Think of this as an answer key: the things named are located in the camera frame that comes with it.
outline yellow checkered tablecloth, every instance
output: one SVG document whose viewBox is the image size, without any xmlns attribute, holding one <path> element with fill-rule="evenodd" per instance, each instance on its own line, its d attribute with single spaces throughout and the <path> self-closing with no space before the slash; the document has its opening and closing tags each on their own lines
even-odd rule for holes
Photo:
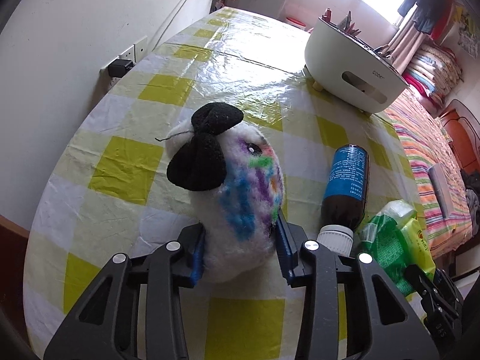
<svg viewBox="0 0 480 360">
<path fill-rule="evenodd" d="M 268 138 L 285 175 L 283 211 L 310 237 L 319 231 L 333 154 L 347 143 L 370 155 L 365 221 L 394 199 L 422 211 L 389 118 L 314 91 L 304 70 L 307 39 L 279 21 L 224 8 L 160 45 L 88 115 L 45 187 L 28 243 L 25 319 L 39 356 L 113 254 L 150 253 L 195 222 L 187 192 L 166 178 L 169 159 L 155 138 L 208 102 L 241 108 Z M 295 354 L 303 291 L 287 287 L 276 256 L 229 283 L 200 282 L 181 300 L 191 360 Z M 345 337 L 341 324 L 341 343 Z"/>
</svg>

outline wall socket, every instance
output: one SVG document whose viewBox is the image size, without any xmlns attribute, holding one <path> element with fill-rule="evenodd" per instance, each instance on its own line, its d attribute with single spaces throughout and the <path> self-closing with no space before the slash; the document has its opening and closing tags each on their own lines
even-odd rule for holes
<svg viewBox="0 0 480 360">
<path fill-rule="evenodd" d="M 119 78 L 109 76 L 109 64 L 115 60 L 111 60 L 105 66 L 103 66 L 98 73 L 97 88 L 102 92 L 102 96 L 112 89 L 116 83 L 120 81 Z"/>
<path fill-rule="evenodd" d="M 118 55 L 119 59 L 129 59 L 133 62 L 135 61 L 135 46 L 132 45 L 128 49 L 126 49 L 124 52 Z"/>
<path fill-rule="evenodd" d="M 139 63 L 147 55 L 148 37 L 144 36 L 134 45 L 135 63 Z"/>
</svg>

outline green plastic bag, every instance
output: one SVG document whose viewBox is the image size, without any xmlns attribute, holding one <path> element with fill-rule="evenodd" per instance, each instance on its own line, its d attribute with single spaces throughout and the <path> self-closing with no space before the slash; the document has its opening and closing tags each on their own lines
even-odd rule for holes
<svg viewBox="0 0 480 360">
<path fill-rule="evenodd" d="M 430 280 L 435 263 L 415 209 L 403 200 L 389 202 L 358 232 L 361 251 L 369 253 L 403 295 L 415 292 L 404 278 L 410 264 L 417 264 Z"/>
</svg>

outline folded blanket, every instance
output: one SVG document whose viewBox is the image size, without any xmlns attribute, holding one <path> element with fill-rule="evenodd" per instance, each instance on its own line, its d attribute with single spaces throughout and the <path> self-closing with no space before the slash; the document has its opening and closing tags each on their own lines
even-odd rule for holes
<svg viewBox="0 0 480 360">
<path fill-rule="evenodd" d="M 462 70 L 457 65 L 457 62 L 446 52 L 424 43 L 420 46 L 420 49 L 433 54 L 434 56 L 439 58 L 442 62 L 444 62 L 447 66 L 453 68 L 457 79 L 461 76 Z"/>
<path fill-rule="evenodd" d="M 427 110 L 427 112 L 430 115 L 436 115 L 438 114 L 439 108 L 437 107 L 437 104 L 430 99 L 429 97 L 422 96 L 419 91 L 417 91 L 417 88 L 415 88 L 413 85 L 409 86 L 410 91 L 415 95 L 415 98 L 417 101 Z"/>
<path fill-rule="evenodd" d="M 439 97 L 443 97 L 445 95 L 444 91 L 439 86 L 437 86 L 435 83 L 430 81 L 427 77 L 425 77 L 417 69 L 412 68 L 410 65 L 407 66 L 406 69 L 409 71 L 409 73 L 412 75 L 413 78 L 415 78 L 420 83 L 425 85 L 431 93 L 436 93 Z"/>
<path fill-rule="evenodd" d="M 423 76 L 428 78 L 432 83 L 436 84 L 438 87 L 445 90 L 446 95 L 450 93 L 450 91 L 452 90 L 452 88 L 449 85 L 447 85 L 445 80 L 442 78 L 441 74 L 439 73 L 431 74 L 428 70 L 426 70 L 425 68 L 417 64 L 412 64 L 412 67 L 417 71 L 419 71 L 421 74 L 423 74 Z"/>
<path fill-rule="evenodd" d="M 455 86 L 455 83 L 453 83 L 452 81 L 450 81 L 450 79 L 448 78 L 448 73 L 446 73 L 445 71 L 443 71 L 443 69 L 440 69 L 436 66 L 435 62 L 433 63 L 426 63 L 424 62 L 423 60 L 419 59 L 417 57 L 417 55 L 414 55 L 414 57 L 412 58 L 411 60 L 411 63 L 417 65 L 417 66 L 421 66 L 422 68 L 424 68 L 426 71 L 428 71 L 429 73 L 433 74 L 434 76 L 438 76 L 440 75 L 440 77 L 442 78 L 442 80 L 451 88 L 453 88 Z"/>
<path fill-rule="evenodd" d="M 426 89 L 419 81 L 417 81 L 414 77 L 412 77 L 412 75 L 405 71 L 403 72 L 402 74 L 402 77 L 404 78 L 404 80 L 412 85 L 417 91 L 418 93 L 420 93 L 420 95 L 422 95 L 423 97 L 428 97 L 429 94 L 430 94 L 430 91 L 428 89 Z"/>
<path fill-rule="evenodd" d="M 448 55 L 450 55 L 450 57 L 452 57 L 453 60 L 455 61 L 455 63 L 458 65 L 457 56 L 455 55 L 455 53 L 453 52 L 452 49 L 449 49 L 448 47 L 444 47 L 444 46 L 437 47 L 437 48 L 442 50 L 443 52 L 447 53 Z"/>
<path fill-rule="evenodd" d="M 440 109 L 443 107 L 443 100 L 436 94 L 436 93 L 430 93 L 430 97 L 435 104 L 437 104 L 437 107 Z"/>
<path fill-rule="evenodd" d="M 457 71 L 455 70 L 455 68 L 452 65 L 447 65 L 446 63 L 444 63 L 441 59 L 439 59 L 437 56 L 435 56 L 431 52 L 427 52 L 427 51 L 424 51 L 424 50 L 417 50 L 416 55 L 425 56 L 428 59 L 434 61 L 436 66 L 439 69 L 442 69 L 448 75 L 448 78 L 450 79 L 450 81 L 452 83 L 456 84 L 458 82 Z"/>
</svg>

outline wall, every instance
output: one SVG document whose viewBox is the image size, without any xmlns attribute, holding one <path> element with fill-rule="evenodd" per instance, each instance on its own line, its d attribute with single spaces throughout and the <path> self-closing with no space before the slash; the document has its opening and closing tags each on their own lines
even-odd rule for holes
<svg viewBox="0 0 480 360">
<path fill-rule="evenodd" d="M 50 173 L 98 100 L 99 69 L 144 35 L 151 50 L 181 1 L 21 1 L 0 34 L 0 215 L 30 228 Z M 210 3 L 187 0 L 163 39 Z"/>
<path fill-rule="evenodd" d="M 280 19 L 293 16 L 311 28 L 327 8 L 332 9 L 334 23 L 339 23 L 349 10 L 352 11 L 355 27 L 362 30 L 358 37 L 372 47 L 388 43 L 397 32 L 388 20 L 362 0 L 287 0 Z"/>
<path fill-rule="evenodd" d="M 458 24 L 450 30 L 442 46 L 449 47 L 455 52 L 464 80 L 449 93 L 446 104 L 453 99 L 458 99 L 480 121 L 480 56 L 474 59 L 458 45 Z"/>
</svg>

